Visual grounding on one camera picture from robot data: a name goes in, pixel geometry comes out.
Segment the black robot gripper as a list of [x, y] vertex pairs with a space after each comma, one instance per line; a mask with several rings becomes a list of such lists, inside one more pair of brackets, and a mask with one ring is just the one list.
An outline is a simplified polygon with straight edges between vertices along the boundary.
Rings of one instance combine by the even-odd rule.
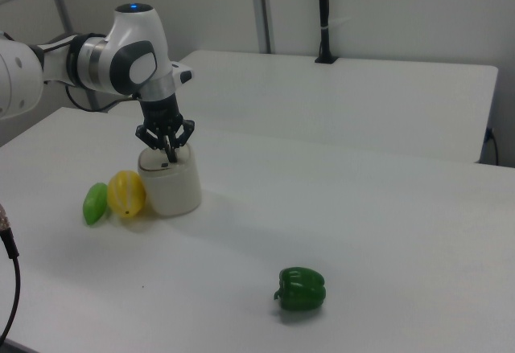
[[[160, 150], [169, 162], [176, 163], [176, 150], [186, 146], [196, 124], [193, 120], [183, 120], [175, 93], [159, 101], [139, 101], [143, 115], [143, 125], [136, 128], [135, 135], [152, 150]], [[179, 128], [176, 132], [162, 131], [160, 128]]]

